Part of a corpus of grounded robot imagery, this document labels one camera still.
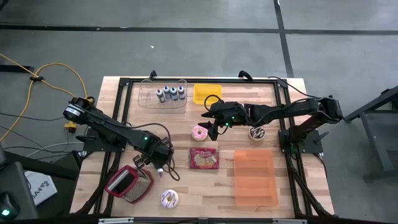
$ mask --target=small bottle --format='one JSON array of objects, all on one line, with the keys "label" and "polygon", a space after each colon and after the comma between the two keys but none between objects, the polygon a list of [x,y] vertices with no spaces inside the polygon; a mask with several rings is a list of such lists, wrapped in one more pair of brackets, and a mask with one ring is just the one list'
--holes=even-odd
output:
[{"label": "small bottle", "polygon": [[173,87],[170,93],[172,95],[172,100],[177,101],[178,100],[177,90]]},{"label": "small bottle", "polygon": [[180,100],[185,100],[184,87],[180,86],[178,88],[178,96],[180,97]]},{"label": "small bottle", "polygon": [[156,91],[156,95],[157,95],[157,97],[159,98],[159,101],[160,101],[161,103],[166,102],[166,99],[164,98],[164,94],[163,94],[162,90],[157,90],[157,91]]},{"label": "small bottle", "polygon": [[168,86],[164,86],[163,91],[164,91],[164,96],[166,97],[166,100],[169,100],[172,98],[172,95],[170,94],[170,88]]}]

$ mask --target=orange plastic tray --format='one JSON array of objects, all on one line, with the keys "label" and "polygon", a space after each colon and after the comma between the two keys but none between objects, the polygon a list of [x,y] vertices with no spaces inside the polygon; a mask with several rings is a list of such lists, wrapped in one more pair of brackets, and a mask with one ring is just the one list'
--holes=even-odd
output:
[{"label": "orange plastic tray", "polygon": [[237,206],[278,205],[274,157],[271,151],[236,150],[234,165]]}]

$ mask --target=concrete floor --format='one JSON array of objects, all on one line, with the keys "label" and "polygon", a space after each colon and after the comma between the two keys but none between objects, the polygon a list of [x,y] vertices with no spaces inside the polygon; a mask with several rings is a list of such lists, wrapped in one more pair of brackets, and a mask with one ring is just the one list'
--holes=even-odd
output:
[{"label": "concrete floor", "polygon": [[[280,5],[286,29],[398,30],[396,1],[280,0]],[[278,28],[272,0],[13,0],[0,12],[0,23]],[[294,77],[304,78],[312,95],[333,95],[345,115],[398,84],[397,36],[287,35],[287,44]],[[98,96],[103,76],[149,75],[153,69],[163,76],[235,77],[240,70],[254,77],[287,76],[279,34],[0,30],[0,53],[36,68],[50,62],[66,63],[80,73],[92,96]],[[8,62],[0,58],[0,63]],[[54,85],[83,94],[77,77],[67,69],[48,68],[42,75]],[[0,111],[19,114],[28,76],[2,73],[0,79]],[[38,83],[25,115],[58,118],[69,99]],[[0,125],[9,127],[13,121],[3,116]],[[14,130],[47,146],[67,141],[64,123],[23,119]],[[379,170],[362,123],[341,122],[324,125],[321,130],[330,132],[322,143],[336,214],[397,222],[398,181],[365,183],[362,179]],[[2,145],[36,146],[15,134]],[[68,149],[80,150],[81,145]],[[15,152],[28,155],[33,151]]]}]

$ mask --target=food package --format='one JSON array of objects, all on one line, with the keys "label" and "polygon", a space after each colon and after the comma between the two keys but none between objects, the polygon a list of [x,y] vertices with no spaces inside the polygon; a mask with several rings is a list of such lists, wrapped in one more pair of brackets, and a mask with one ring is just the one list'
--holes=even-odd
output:
[{"label": "food package", "polygon": [[218,149],[193,147],[190,149],[189,161],[191,169],[218,169],[220,155]]}]

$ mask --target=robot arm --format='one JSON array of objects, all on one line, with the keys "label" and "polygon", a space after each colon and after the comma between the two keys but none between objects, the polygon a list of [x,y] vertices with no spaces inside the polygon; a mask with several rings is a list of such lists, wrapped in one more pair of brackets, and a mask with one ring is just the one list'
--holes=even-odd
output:
[{"label": "robot arm", "polygon": [[333,98],[307,98],[292,102],[287,105],[241,105],[238,102],[224,102],[219,99],[213,103],[208,112],[203,113],[204,118],[214,118],[214,123],[199,123],[209,130],[211,140],[217,140],[218,127],[232,128],[236,125],[260,127],[269,124],[275,119],[291,118],[301,115],[311,115],[304,123],[289,128],[290,142],[303,141],[307,134],[319,126],[338,123],[343,119],[339,102]]},{"label": "robot arm", "polygon": [[89,100],[73,98],[63,115],[69,121],[87,124],[108,144],[118,146],[126,142],[132,145],[135,150],[142,153],[140,157],[134,158],[137,168],[151,162],[156,169],[160,169],[170,162],[173,156],[174,150],[169,141],[161,140],[149,131],[124,126],[95,108]]}]

